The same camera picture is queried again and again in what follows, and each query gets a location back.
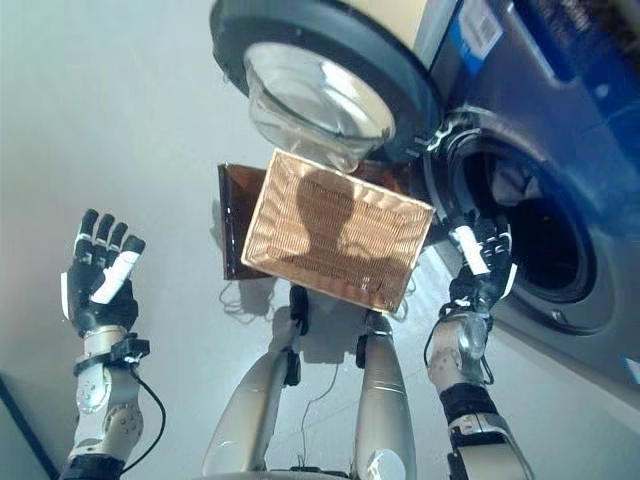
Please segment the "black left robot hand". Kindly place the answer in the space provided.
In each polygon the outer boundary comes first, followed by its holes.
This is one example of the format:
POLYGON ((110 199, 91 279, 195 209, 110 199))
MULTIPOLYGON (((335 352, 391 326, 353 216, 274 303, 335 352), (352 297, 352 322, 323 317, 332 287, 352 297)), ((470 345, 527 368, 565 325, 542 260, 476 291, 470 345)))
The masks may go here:
POLYGON ((88 209, 81 218, 71 264, 60 275, 62 312, 80 337, 106 326, 128 331, 137 319, 131 273, 146 242, 127 231, 109 213, 88 209))

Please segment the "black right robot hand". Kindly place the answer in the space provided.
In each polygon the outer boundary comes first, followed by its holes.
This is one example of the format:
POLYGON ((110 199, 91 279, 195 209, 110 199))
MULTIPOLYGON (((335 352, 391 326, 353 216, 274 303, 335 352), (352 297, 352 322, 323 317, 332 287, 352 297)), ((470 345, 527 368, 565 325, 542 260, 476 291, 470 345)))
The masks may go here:
POLYGON ((453 306, 488 315, 511 292, 518 266, 512 256, 511 226, 504 214, 458 221, 452 230, 463 264, 449 285, 453 306))

